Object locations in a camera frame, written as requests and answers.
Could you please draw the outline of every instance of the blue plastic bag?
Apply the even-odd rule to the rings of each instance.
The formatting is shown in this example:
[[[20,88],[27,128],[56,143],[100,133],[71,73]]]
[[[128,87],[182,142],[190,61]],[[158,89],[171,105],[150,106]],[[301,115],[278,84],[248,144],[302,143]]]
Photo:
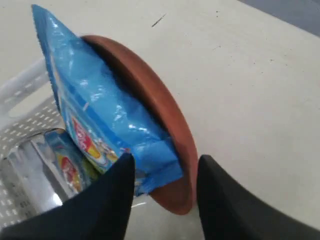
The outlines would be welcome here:
[[[95,51],[46,9],[32,5],[37,36],[66,130],[102,173],[124,152],[136,164],[136,195],[182,177],[170,135],[116,82]]]

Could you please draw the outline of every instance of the brown plate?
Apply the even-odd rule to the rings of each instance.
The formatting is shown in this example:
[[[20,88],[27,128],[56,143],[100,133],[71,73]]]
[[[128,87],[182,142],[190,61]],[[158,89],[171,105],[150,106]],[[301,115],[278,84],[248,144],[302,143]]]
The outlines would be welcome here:
[[[188,124],[176,101],[148,64],[127,47],[102,36],[87,35],[83,39],[171,135],[184,176],[155,189],[150,195],[172,213],[187,214],[196,202],[198,155]]]

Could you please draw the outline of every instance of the white floor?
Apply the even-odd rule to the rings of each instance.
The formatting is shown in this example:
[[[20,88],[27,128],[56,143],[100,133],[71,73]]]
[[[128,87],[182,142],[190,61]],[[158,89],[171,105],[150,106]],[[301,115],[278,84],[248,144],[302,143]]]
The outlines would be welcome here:
[[[41,57],[31,3],[76,33],[134,50],[179,103],[199,155],[211,154],[258,197],[320,228],[319,37],[237,0],[2,0],[1,84]],[[166,214],[149,218],[174,219],[171,228],[141,221],[128,231],[148,239],[156,229],[169,239],[164,229],[175,232],[182,218]]]

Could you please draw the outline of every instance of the snack package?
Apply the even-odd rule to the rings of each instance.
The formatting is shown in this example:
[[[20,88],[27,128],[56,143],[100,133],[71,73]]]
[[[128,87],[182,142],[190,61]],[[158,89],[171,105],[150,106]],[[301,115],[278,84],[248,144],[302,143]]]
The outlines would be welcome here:
[[[35,137],[32,143],[55,178],[62,186],[66,183],[71,191],[69,197],[82,192],[98,179],[100,174],[63,129],[48,131]]]
[[[101,172],[124,153],[136,164],[136,195],[182,177],[170,135],[117,82],[96,52],[49,11],[32,5],[37,36],[66,130]]]

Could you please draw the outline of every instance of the black object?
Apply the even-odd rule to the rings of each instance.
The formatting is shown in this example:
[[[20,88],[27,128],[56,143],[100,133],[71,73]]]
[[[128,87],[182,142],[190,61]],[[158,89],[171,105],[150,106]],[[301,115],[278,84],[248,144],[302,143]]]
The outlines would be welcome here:
[[[61,207],[3,229],[0,240],[122,240],[134,185],[135,161],[125,153],[86,190]]]
[[[209,155],[199,160],[197,201],[206,240],[320,240],[320,231],[255,197]]]

